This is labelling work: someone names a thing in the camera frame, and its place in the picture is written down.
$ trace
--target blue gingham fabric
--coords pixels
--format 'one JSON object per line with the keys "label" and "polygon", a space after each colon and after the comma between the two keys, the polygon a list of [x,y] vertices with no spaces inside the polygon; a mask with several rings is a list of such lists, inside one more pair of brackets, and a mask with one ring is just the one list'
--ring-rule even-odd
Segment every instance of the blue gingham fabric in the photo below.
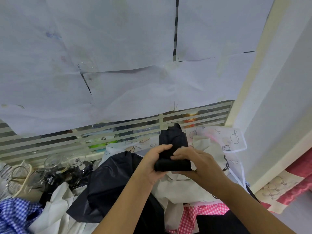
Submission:
{"label": "blue gingham fabric", "polygon": [[28,227],[42,213],[41,204],[20,198],[0,202],[0,233],[30,234]]}

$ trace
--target checkered cloth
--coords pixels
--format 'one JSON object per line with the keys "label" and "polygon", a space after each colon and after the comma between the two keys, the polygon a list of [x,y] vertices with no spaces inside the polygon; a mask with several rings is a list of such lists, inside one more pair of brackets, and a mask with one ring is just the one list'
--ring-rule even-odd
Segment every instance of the checkered cloth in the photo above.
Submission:
{"label": "checkered cloth", "polygon": [[42,210],[41,204],[20,198],[2,200],[0,202],[0,233],[29,234],[28,227],[42,213]]}
{"label": "checkered cloth", "polygon": [[216,215],[225,214],[229,208],[224,203],[203,205],[197,207],[184,207],[181,222],[177,230],[166,230],[168,233],[174,234],[192,234],[195,228],[197,215]]}

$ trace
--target black garment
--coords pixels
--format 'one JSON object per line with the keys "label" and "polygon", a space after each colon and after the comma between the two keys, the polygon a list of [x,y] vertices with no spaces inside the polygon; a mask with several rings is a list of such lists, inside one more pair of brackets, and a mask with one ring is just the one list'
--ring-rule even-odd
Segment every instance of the black garment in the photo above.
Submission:
{"label": "black garment", "polygon": [[[142,157],[130,152],[111,156],[90,176],[87,188],[67,213],[78,222],[100,222],[111,209]],[[134,233],[163,233],[164,210],[150,194]]]}
{"label": "black garment", "polygon": [[[259,202],[249,187],[246,187],[250,195]],[[227,211],[224,215],[198,215],[196,220],[200,234],[250,234],[231,210]]]}
{"label": "black garment", "polygon": [[156,162],[155,171],[174,172],[174,171],[191,171],[191,162],[189,160],[173,161],[170,156],[178,149],[188,147],[186,134],[181,130],[178,123],[168,127],[168,130],[161,130],[159,136],[159,145],[172,144],[172,148],[159,154],[159,160]]}

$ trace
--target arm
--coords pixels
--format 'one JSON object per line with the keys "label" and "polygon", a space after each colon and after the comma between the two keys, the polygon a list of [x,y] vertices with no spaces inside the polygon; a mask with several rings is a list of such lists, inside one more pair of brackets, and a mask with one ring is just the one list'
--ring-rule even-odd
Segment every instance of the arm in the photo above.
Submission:
{"label": "arm", "polygon": [[171,159],[193,161],[196,171],[177,173],[191,178],[222,200],[251,234],[294,234],[240,185],[233,183],[210,154],[184,147],[177,149]]}
{"label": "arm", "polygon": [[151,149],[142,159],[110,211],[92,234],[132,234],[154,183],[166,172],[155,172],[159,153],[170,149],[160,145]]}

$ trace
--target right hand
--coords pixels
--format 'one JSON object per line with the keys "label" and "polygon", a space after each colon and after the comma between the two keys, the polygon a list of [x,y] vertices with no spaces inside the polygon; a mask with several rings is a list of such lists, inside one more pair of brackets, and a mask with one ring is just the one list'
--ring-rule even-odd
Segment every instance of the right hand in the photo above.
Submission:
{"label": "right hand", "polygon": [[172,160],[188,159],[197,168],[195,171],[172,173],[189,177],[222,201],[230,196],[230,190],[234,183],[224,174],[212,155],[191,147],[182,147],[177,149],[170,158]]}

